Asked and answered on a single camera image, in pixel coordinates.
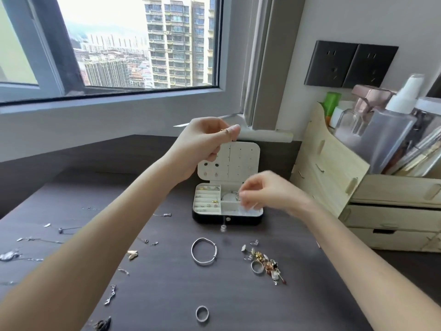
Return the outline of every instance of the wooden storage box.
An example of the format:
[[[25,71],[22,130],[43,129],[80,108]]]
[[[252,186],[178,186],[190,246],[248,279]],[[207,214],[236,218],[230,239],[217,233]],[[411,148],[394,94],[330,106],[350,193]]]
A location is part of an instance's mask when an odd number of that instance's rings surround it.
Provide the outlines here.
[[[316,103],[291,182],[372,248],[441,252],[441,180],[367,175],[368,169],[329,132]]]

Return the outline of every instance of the jewelry box compartment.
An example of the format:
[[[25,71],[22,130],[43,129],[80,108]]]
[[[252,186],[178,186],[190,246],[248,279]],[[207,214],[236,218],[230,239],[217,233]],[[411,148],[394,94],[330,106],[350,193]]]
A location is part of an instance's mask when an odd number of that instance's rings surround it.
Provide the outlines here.
[[[257,225],[263,209],[245,210],[238,190],[257,173],[260,148],[255,143],[223,144],[214,162],[201,161],[198,175],[209,182],[196,186],[192,217],[200,224]]]

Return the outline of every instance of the silver ring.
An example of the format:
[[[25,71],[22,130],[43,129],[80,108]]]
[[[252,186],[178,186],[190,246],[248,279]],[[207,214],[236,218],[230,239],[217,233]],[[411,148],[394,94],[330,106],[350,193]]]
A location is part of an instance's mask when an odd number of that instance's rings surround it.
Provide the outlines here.
[[[260,261],[255,260],[251,263],[251,269],[253,270],[254,273],[261,274],[265,270],[265,266],[263,266],[263,264]]]
[[[195,248],[195,245],[200,242],[200,241],[206,241],[207,243],[210,243],[214,246],[214,256],[211,260],[209,261],[199,261],[195,258],[195,255],[193,254],[193,249]],[[193,260],[195,261],[195,263],[201,265],[201,266],[207,266],[210,265],[215,259],[216,256],[218,255],[218,247],[216,246],[216,244],[214,244],[210,239],[206,239],[206,238],[198,238],[195,240],[195,242],[193,243],[193,245],[191,245],[191,257],[193,258]]]
[[[207,311],[207,317],[205,317],[204,319],[200,319],[198,316],[198,312],[201,310],[206,310]],[[208,309],[206,306],[201,305],[196,309],[196,319],[198,320],[199,323],[205,323],[208,319],[208,316],[210,315],[210,313],[208,312]]]

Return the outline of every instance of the white lid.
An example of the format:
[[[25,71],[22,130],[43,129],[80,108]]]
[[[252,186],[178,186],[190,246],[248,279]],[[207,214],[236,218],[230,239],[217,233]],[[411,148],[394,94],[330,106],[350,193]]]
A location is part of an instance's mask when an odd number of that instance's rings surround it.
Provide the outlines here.
[[[410,114],[415,107],[416,99],[424,82],[423,74],[412,74],[400,91],[392,96],[386,109],[389,111]]]
[[[245,182],[258,172],[260,147],[256,143],[229,142],[220,146],[218,157],[198,164],[203,180]]]
[[[355,101],[340,101],[338,103],[338,107],[341,110],[347,110],[347,109],[352,109],[354,107]]]
[[[435,97],[420,97],[415,108],[435,115],[441,115],[441,99]]]

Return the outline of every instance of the person's right hand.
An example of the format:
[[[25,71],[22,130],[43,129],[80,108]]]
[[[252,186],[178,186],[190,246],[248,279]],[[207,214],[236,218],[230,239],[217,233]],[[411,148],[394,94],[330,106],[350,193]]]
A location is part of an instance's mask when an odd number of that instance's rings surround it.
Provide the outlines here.
[[[271,171],[249,177],[239,189],[241,205],[247,210],[269,206],[303,217],[314,201],[302,190]]]

